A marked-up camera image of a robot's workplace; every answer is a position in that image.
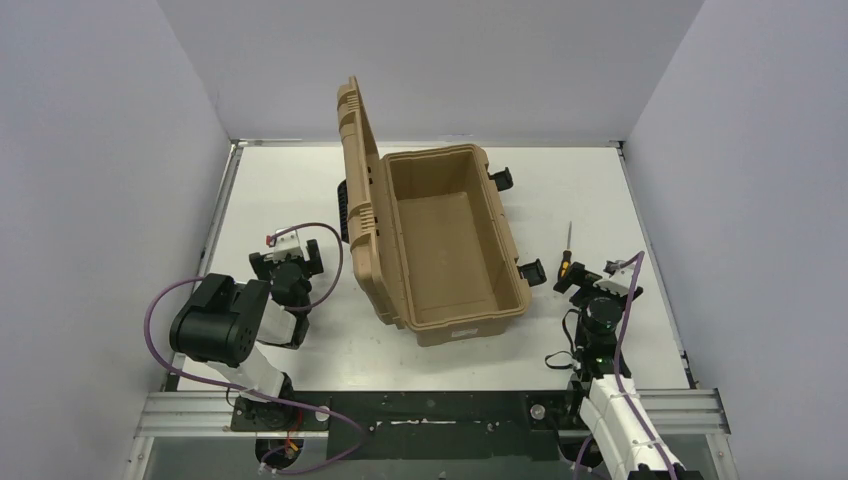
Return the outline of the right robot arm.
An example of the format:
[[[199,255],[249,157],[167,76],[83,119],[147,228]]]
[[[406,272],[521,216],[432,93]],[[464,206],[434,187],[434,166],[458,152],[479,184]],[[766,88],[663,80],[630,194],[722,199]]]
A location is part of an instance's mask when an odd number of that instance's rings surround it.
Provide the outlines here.
[[[563,260],[554,290],[570,297],[577,320],[571,358],[575,400],[570,412],[588,428],[613,479],[701,479],[675,456],[650,421],[622,353],[637,265],[609,262],[602,274]]]

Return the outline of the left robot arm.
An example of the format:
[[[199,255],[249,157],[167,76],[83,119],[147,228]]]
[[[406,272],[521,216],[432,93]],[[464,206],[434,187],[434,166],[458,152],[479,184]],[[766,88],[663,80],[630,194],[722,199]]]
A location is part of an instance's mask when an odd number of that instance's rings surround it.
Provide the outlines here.
[[[291,378],[272,366],[260,345],[298,349],[310,322],[311,279],[324,271],[319,244],[296,234],[278,240],[268,253],[248,257],[255,279],[237,282],[210,273],[172,321],[171,348],[209,365],[229,385],[240,385],[234,405],[244,420],[267,430],[296,425]]]

